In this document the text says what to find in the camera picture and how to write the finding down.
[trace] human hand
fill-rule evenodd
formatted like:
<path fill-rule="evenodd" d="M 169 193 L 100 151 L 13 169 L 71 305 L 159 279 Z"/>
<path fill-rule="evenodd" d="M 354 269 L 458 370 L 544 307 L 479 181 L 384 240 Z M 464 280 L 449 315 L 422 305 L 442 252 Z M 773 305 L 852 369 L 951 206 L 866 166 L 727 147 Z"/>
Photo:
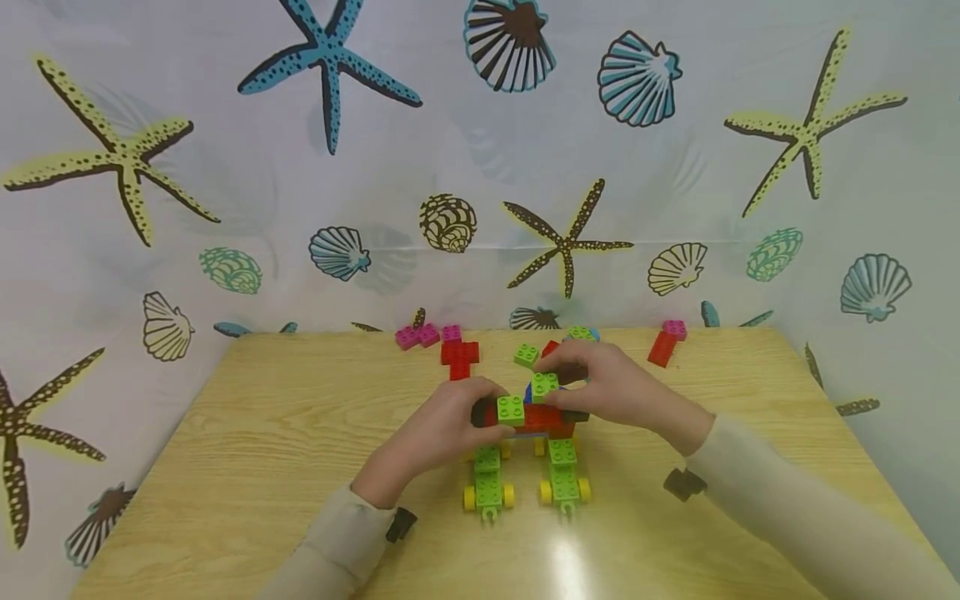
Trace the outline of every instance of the human hand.
<path fill-rule="evenodd" d="M 432 468 L 459 460 L 480 445 L 493 445 L 514 435 L 513 427 L 474 427 L 470 410 L 484 398 L 509 393 L 486 377 L 445 381 L 373 452 L 353 480 L 354 493 L 374 506 L 396 504 L 410 481 Z"/>
<path fill-rule="evenodd" d="M 551 392 L 547 404 L 649 429 L 684 456 L 703 445 L 713 426 L 711 413 L 660 383 L 613 344 L 565 340 L 537 361 L 534 371 L 555 372 L 561 385 L 589 377 L 582 388 Z"/>

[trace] yellow wheel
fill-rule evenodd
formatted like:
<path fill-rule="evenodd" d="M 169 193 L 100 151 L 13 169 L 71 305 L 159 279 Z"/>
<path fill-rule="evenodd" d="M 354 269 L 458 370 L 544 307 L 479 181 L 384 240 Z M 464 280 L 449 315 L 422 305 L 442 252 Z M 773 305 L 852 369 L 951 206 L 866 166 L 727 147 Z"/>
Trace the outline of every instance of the yellow wheel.
<path fill-rule="evenodd" d="M 468 513 L 475 511 L 477 508 L 477 489 L 473 486 L 466 486 L 464 488 L 464 510 Z"/>
<path fill-rule="evenodd" d="M 512 509 L 516 503 L 516 497 L 514 496 L 514 484 L 505 483 L 503 484 L 503 507 Z"/>
<path fill-rule="evenodd" d="M 590 480 L 582 477 L 577 480 L 577 484 L 580 486 L 580 501 L 587 504 L 593 499 L 593 492 L 590 491 Z"/>
<path fill-rule="evenodd" d="M 553 490 L 550 488 L 549 481 L 540 481 L 540 504 L 543 506 L 553 504 Z"/>

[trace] blue starfish print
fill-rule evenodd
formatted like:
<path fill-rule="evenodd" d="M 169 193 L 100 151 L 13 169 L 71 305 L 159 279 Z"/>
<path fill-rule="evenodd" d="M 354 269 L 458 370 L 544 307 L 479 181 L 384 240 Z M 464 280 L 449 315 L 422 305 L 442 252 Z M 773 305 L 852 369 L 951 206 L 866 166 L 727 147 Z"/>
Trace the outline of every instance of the blue starfish print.
<path fill-rule="evenodd" d="M 338 0 L 326 27 L 321 27 L 307 0 L 280 0 L 297 27 L 306 36 L 303 44 L 290 46 L 264 60 L 248 75 L 237 91 L 255 94 L 265 91 L 297 73 L 319 66 L 324 82 L 324 128 L 326 148 L 337 152 L 340 137 L 340 73 L 344 72 L 361 84 L 409 107 L 423 101 L 417 92 L 398 82 L 380 69 L 344 48 L 363 0 Z"/>

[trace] magenta block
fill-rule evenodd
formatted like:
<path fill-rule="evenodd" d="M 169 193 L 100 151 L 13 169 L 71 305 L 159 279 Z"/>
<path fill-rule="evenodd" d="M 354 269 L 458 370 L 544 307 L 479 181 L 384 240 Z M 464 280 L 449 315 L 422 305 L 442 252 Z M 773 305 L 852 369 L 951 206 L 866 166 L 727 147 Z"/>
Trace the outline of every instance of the magenta block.
<path fill-rule="evenodd" d="M 444 327 L 444 341 L 445 342 L 463 342 L 464 338 L 460 334 L 459 325 L 447 325 Z"/>
<path fill-rule="evenodd" d="M 409 350 L 420 343 L 420 334 L 416 329 L 407 325 L 394 334 L 394 339 L 401 350 Z"/>
<path fill-rule="evenodd" d="M 420 343 L 424 348 L 430 348 L 437 342 L 440 342 L 440 332 L 432 323 L 428 323 L 420 328 Z"/>
<path fill-rule="evenodd" d="M 680 342 L 686 339 L 686 324 L 683 321 L 664 321 L 663 330 Z"/>

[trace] beige sleeve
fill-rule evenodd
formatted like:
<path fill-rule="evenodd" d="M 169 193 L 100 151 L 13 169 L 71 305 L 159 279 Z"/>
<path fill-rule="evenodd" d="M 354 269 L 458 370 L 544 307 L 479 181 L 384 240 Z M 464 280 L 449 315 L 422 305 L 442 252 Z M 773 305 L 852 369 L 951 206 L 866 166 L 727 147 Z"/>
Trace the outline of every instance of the beige sleeve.
<path fill-rule="evenodd" d="M 342 600 L 370 578 L 396 509 L 381 510 L 343 486 L 331 495 L 259 600 Z"/>
<path fill-rule="evenodd" d="M 687 459 L 710 500 L 766 541 L 827 598 L 960 598 L 953 577 L 889 523 L 717 417 Z"/>

